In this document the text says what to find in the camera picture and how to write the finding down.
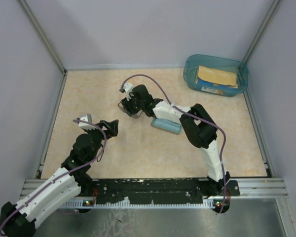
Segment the black thin-frame glasses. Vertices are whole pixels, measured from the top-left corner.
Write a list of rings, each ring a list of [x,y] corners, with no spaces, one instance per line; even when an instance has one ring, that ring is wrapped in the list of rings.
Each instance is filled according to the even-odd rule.
[[[134,99],[127,101],[126,98],[124,98],[118,103],[118,107],[123,113],[134,119],[137,119],[142,113],[142,110],[138,107]]]

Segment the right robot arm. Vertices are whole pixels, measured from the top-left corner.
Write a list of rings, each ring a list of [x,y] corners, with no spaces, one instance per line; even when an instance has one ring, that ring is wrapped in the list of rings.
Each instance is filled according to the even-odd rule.
[[[175,106],[173,103],[153,98],[145,85],[134,86],[126,83],[120,92],[126,97],[118,104],[128,116],[138,118],[141,113],[153,118],[151,125],[155,128],[180,134],[183,130],[188,141],[198,148],[205,160],[211,191],[220,196],[228,189],[227,171],[222,167],[218,150],[218,127],[200,104],[192,107]]]

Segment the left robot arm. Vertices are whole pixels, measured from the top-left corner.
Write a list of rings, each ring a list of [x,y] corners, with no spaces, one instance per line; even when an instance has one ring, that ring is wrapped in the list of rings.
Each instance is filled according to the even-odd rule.
[[[92,178],[87,171],[104,153],[107,141],[118,135],[119,121],[101,120],[93,124],[87,117],[80,117],[75,122],[84,133],[76,138],[69,156],[55,173],[15,204],[7,202],[2,206],[1,237],[32,237],[65,202],[92,192]]]

